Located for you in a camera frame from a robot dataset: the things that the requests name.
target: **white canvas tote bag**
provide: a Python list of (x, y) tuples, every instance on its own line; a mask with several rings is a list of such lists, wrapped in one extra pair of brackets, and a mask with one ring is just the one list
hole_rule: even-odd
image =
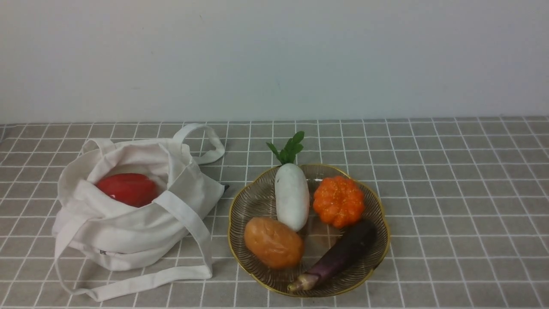
[[(205, 130), (215, 149), (192, 157), (183, 140), (197, 129)], [(203, 124), (185, 125), (172, 139), (116, 144), (109, 139), (88, 140), (83, 155), (63, 170), (58, 183), (62, 208), (52, 234), (61, 286), (72, 295), (87, 294), (103, 301), (174, 280), (211, 278), (211, 237), (203, 219), (225, 187), (203, 174), (198, 165), (214, 162), (224, 154), (219, 137)], [(136, 208), (110, 198), (95, 186), (103, 177), (120, 173), (144, 174), (162, 193), (151, 204)], [(172, 267), (93, 289), (73, 289), (59, 271), (59, 257), (67, 247), (81, 251), (106, 269), (126, 271), (155, 263), (188, 233), (198, 243), (203, 265)]]

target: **bag strap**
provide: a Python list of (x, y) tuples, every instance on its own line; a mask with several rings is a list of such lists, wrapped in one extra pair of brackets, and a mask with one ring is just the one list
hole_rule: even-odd
[(191, 124), (185, 125), (181, 128), (181, 130), (175, 133), (175, 135), (173, 136), (173, 139), (176, 142), (182, 144), (185, 138), (191, 132), (194, 132), (195, 130), (198, 130), (198, 129), (204, 129), (206, 131), (208, 140), (215, 147), (215, 150), (208, 150), (201, 157), (194, 157), (194, 160), (197, 162), (197, 164), (201, 165), (201, 164), (212, 163), (219, 160), (221, 157), (223, 157), (223, 155), (225, 154), (225, 147), (223, 146), (223, 143), (219, 139), (219, 136), (212, 129), (212, 127), (207, 126), (205, 124), (191, 123)]
[(72, 295), (87, 294), (94, 301), (101, 302), (119, 296), (154, 289), (175, 280), (210, 279), (213, 275), (211, 265), (211, 234), (202, 219), (200, 219), (198, 214), (189, 205), (172, 192), (164, 191), (153, 202), (166, 209), (177, 220), (183, 223), (197, 241), (204, 265), (171, 267), (157, 273), (137, 276), (93, 289), (72, 289), (67, 286), (61, 276), (58, 263), (59, 257), (68, 247), (80, 228), (88, 220), (94, 219), (91, 217), (73, 217), (73, 219), (61, 229), (55, 240), (54, 265), (63, 289)]
[(101, 150), (102, 156), (116, 149), (114, 143), (109, 139), (89, 139), (82, 146), (82, 153), (92, 151), (96, 146)]

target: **eggplant stem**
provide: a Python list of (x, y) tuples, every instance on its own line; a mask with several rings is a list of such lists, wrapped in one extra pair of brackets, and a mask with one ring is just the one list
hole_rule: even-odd
[(288, 284), (288, 290), (290, 292), (308, 291), (315, 287), (319, 279), (318, 275), (301, 274), (292, 283)]

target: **purple eggplant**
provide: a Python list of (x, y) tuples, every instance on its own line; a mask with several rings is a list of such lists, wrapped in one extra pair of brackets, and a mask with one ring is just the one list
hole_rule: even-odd
[(376, 226), (360, 220), (348, 227), (340, 239), (309, 270), (288, 285), (290, 292), (308, 291), (352, 266), (373, 247)]

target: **white radish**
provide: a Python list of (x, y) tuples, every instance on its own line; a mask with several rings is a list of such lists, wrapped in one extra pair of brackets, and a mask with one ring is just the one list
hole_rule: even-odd
[(293, 231), (301, 230), (309, 217), (309, 186), (305, 174), (294, 164), (295, 156), (303, 150), (300, 144), (305, 132), (299, 131), (291, 137), (280, 153), (267, 142), (267, 146), (280, 161), (280, 168), (274, 177), (274, 197), (276, 216)]
[(297, 165), (282, 165), (274, 178), (276, 215), (295, 232), (301, 230), (309, 217), (309, 187), (305, 174)]

